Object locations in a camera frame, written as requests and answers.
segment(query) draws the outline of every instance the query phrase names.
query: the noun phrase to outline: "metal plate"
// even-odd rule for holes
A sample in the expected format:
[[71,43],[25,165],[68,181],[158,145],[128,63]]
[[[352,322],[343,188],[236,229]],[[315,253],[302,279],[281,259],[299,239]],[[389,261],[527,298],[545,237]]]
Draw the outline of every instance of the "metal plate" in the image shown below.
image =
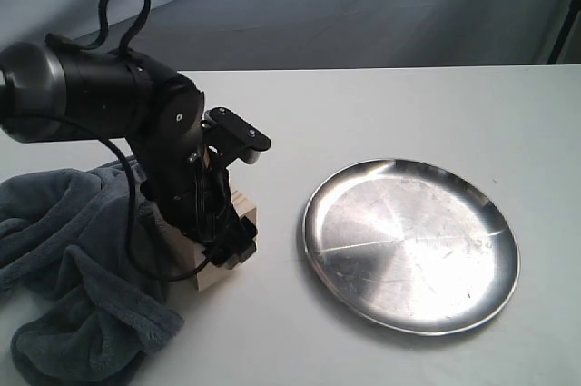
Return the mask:
[[478,189],[424,163],[381,160],[334,174],[311,197],[306,253],[356,313],[422,335],[490,320],[515,290],[518,248]]

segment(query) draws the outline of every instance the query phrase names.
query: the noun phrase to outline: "black strap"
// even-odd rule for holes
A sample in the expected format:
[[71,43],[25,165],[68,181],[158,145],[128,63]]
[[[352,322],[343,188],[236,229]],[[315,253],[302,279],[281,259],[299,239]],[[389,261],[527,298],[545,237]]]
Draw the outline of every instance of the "black strap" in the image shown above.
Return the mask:
[[[102,46],[109,36],[109,20],[107,19],[107,8],[109,7],[109,0],[99,0],[99,35],[89,45],[79,45],[71,39],[56,34],[47,34],[44,41],[47,45],[57,48],[67,48],[76,51],[95,50]],[[129,51],[129,43],[131,40],[141,32],[147,17],[152,9],[152,0],[143,0],[143,7],[140,13],[133,21],[133,24],[127,32],[122,36],[117,48],[117,54],[126,54]]]

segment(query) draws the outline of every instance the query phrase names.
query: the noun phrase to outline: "plate rim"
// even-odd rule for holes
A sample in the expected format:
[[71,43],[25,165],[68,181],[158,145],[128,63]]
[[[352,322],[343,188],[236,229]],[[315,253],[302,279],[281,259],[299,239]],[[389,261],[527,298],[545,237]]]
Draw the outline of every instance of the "plate rim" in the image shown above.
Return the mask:
[[[367,315],[364,312],[361,312],[360,310],[356,309],[353,305],[351,305],[351,303],[349,303],[342,295],[339,291],[337,291],[334,287],[328,285],[327,283],[325,283],[325,280],[321,278],[320,272],[319,272],[319,267],[317,266],[317,264],[314,262],[313,258],[310,256],[309,254],[309,247],[307,245],[307,216],[309,214],[309,210],[311,208],[311,205],[314,201],[314,199],[316,198],[317,194],[319,193],[319,191],[333,178],[335,178],[336,176],[338,176],[339,174],[355,167],[358,165],[363,165],[365,163],[380,163],[380,162],[393,162],[393,163],[397,163],[398,161],[402,161],[402,162],[407,162],[407,163],[421,163],[430,167],[434,167],[434,168],[438,168],[442,171],[445,171],[446,173],[450,173],[454,176],[456,176],[458,179],[468,183],[470,186],[472,186],[473,188],[475,188],[477,191],[479,191],[480,193],[482,193],[482,195],[484,195],[485,197],[487,197],[487,199],[497,208],[497,210],[500,212],[500,214],[502,215],[502,218],[505,220],[505,222],[507,223],[507,227],[510,230],[510,233],[512,235],[512,240],[513,240],[513,244],[515,246],[515,252],[516,252],[516,258],[517,258],[517,268],[515,271],[515,276],[514,276],[514,280],[512,282],[512,286],[510,288],[510,291],[508,291],[507,296],[505,297],[505,299],[502,301],[502,303],[500,303],[498,305],[498,307],[491,313],[489,313],[488,315],[486,315],[485,317],[483,317],[481,320],[473,322],[467,326],[464,327],[459,327],[456,329],[449,329],[449,330],[444,330],[444,331],[438,331],[438,332],[427,332],[427,331],[418,331],[418,330],[411,330],[411,329],[407,329],[405,327],[399,327],[393,324],[388,324],[385,322],[382,322],[380,320],[377,320],[369,315]],[[412,159],[402,159],[402,158],[376,158],[376,159],[367,159],[364,161],[360,161],[360,162],[355,162],[355,163],[351,163],[341,169],[339,169],[338,171],[336,171],[335,173],[329,175],[325,180],[323,180],[319,186],[317,186],[317,188],[315,189],[315,191],[311,194],[309,200],[307,201],[307,204],[305,205],[305,209],[302,215],[302,222],[301,222],[301,232],[302,232],[302,244],[303,244],[303,248],[304,248],[304,253],[307,256],[307,259],[309,261],[310,264],[310,268],[317,274],[317,277],[319,278],[320,282],[333,294],[335,295],[335,297],[337,298],[337,300],[339,300],[344,306],[347,306],[349,308],[350,311],[356,313],[359,317],[365,318],[366,320],[369,320],[371,322],[374,322],[378,325],[381,325],[383,327],[387,327],[391,330],[396,330],[398,332],[405,332],[405,333],[410,333],[410,334],[415,334],[418,336],[446,336],[449,334],[455,334],[455,333],[461,333],[461,332],[467,332],[469,330],[473,330],[476,329],[477,327],[480,327],[484,324],[486,324],[487,322],[490,322],[491,320],[493,320],[494,318],[496,318],[500,312],[507,306],[508,302],[511,300],[513,294],[515,293],[515,290],[517,289],[517,284],[518,284],[518,280],[520,278],[520,268],[521,268],[521,264],[520,264],[520,249],[518,247],[518,242],[517,242],[517,237],[515,235],[514,230],[512,229],[512,226],[510,224],[510,222],[508,221],[507,217],[505,216],[504,213],[502,213],[500,211],[500,208],[498,208],[498,206],[496,205],[496,203],[494,203],[492,200],[490,200],[490,198],[488,197],[488,195],[486,195],[485,193],[483,193],[478,187],[476,187],[473,183],[468,182],[467,180],[465,180],[463,177],[455,174],[454,172],[451,172],[450,170],[447,170],[445,168],[440,168],[436,165],[433,165],[431,163],[425,163],[425,162],[421,162],[421,161],[417,161],[417,160],[412,160]]]

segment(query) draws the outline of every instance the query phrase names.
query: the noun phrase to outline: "white tabletop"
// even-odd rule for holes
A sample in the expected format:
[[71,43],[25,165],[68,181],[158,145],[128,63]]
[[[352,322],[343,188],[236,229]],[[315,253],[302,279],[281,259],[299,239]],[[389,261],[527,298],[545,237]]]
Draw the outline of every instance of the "white tabletop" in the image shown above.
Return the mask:
[[[258,204],[259,250],[205,293],[172,288],[185,326],[134,384],[581,382],[581,66],[188,75],[209,107],[230,107],[272,139],[257,164],[231,170]],[[0,154],[0,180],[112,159],[95,143],[22,145],[5,136]],[[450,170],[507,217],[522,271],[488,326],[447,338],[392,332],[338,305],[308,272],[297,231],[310,194],[341,167],[382,157]],[[44,307],[24,292],[0,299],[3,383],[25,384],[9,340]]]

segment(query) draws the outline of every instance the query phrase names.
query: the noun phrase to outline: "gray curtain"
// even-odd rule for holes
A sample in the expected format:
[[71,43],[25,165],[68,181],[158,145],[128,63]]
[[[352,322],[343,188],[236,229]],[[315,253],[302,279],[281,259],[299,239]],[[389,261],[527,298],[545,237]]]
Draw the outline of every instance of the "gray curtain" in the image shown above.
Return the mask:
[[[21,37],[49,28],[86,32],[96,25],[96,1],[60,0],[58,18],[38,20]],[[160,7],[133,48],[192,70],[533,64],[566,6],[566,0],[154,2]],[[138,0],[118,5],[115,19],[138,10]],[[127,25],[117,25],[112,38]]]

